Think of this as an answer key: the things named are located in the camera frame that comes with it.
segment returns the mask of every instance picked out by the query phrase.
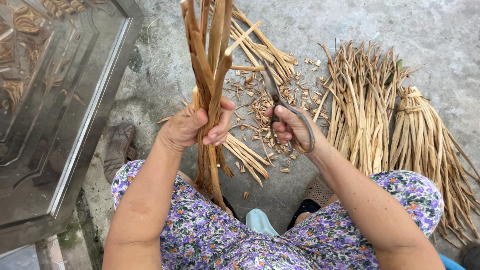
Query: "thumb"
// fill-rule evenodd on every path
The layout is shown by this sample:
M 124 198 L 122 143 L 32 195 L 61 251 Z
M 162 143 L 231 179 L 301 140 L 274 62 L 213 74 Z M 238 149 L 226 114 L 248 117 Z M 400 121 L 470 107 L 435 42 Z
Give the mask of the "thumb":
M 208 122 L 208 115 L 205 109 L 198 109 L 192 116 L 187 118 L 185 125 L 188 129 L 197 130 Z
M 292 129 L 301 129 L 305 127 L 305 124 L 300 117 L 283 106 L 276 106 L 275 114 L 289 124 Z

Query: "purple floral fabric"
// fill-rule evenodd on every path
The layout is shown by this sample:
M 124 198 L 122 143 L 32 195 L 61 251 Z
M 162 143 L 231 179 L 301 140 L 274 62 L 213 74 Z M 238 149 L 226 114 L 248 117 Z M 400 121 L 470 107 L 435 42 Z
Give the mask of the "purple floral fabric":
M 116 209 L 143 165 L 130 161 L 112 184 Z M 443 212 L 443 199 L 429 179 L 409 171 L 370 178 L 392 194 L 426 236 Z M 283 236 L 257 234 L 203 197 L 179 175 L 160 235 L 164 269 L 379 269 L 372 245 L 337 201 Z

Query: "metal scissors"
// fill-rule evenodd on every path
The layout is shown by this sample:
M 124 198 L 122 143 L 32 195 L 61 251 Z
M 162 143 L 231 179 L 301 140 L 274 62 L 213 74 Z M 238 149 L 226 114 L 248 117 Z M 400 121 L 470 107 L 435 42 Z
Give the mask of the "metal scissors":
M 288 104 L 285 104 L 282 101 L 282 98 L 280 96 L 280 92 L 278 91 L 278 88 L 277 88 L 276 83 L 275 83 L 275 79 L 272 75 L 272 71 L 270 70 L 270 66 L 263 59 L 260 59 L 260 62 L 265 67 L 265 70 L 260 71 L 260 72 L 262 73 L 262 76 L 264 78 L 266 92 L 268 93 L 270 98 L 273 100 L 273 113 L 272 113 L 272 119 L 270 120 L 270 132 L 273 135 L 275 134 L 275 131 L 273 129 L 273 123 L 274 122 L 282 122 L 282 120 L 278 116 L 275 115 L 275 107 L 276 106 L 283 106 L 283 107 L 287 108 L 288 110 L 290 110 L 292 113 L 298 115 L 303 120 L 305 125 L 307 126 L 308 132 L 310 133 L 310 148 L 309 149 L 302 148 L 300 142 L 295 137 L 295 135 L 293 135 L 293 137 L 295 138 L 295 142 L 297 143 L 300 151 L 302 151 L 304 153 L 311 152 L 311 150 L 313 149 L 313 144 L 315 142 L 314 138 L 313 138 L 312 127 L 310 127 L 310 124 L 308 123 L 308 120 L 305 118 L 305 116 L 301 112 L 295 110 L 294 108 L 290 107 Z M 288 154 L 291 154 L 292 151 L 293 151 L 292 145 L 291 145 L 290 141 L 288 141 Z

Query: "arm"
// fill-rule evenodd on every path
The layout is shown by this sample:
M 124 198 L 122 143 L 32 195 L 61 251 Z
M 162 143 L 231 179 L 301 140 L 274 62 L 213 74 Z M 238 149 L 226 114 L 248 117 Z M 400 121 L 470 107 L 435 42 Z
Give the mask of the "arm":
M 274 124 L 280 143 L 286 143 L 295 134 L 302 147 L 308 149 L 308 131 L 300 118 L 280 106 L 275 113 L 288 124 Z M 353 167 L 327 142 L 313 121 L 310 121 L 310 126 L 315 145 L 307 156 L 372 244 L 381 268 L 444 269 L 435 249 L 402 205 Z
M 221 107 L 219 123 L 204 137 L 204 144 L 218 145 L 227 138 L 235 104 L 222 97 Z M 181 156 L 186 147 L 197 142 L 197 131 L 207 121 L 205 110 L 195 112 L 189 104 L 160 130 L 113 215 L 103 269 L 162 269 L 160 233 L 170 209 Z

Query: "metal door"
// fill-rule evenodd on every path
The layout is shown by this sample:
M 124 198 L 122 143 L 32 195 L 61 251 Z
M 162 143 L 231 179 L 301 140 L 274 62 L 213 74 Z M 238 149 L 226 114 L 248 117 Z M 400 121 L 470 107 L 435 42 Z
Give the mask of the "metal door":
M 0 254 L 65 229 L 143 19 L 134 0 L 0 0 Z

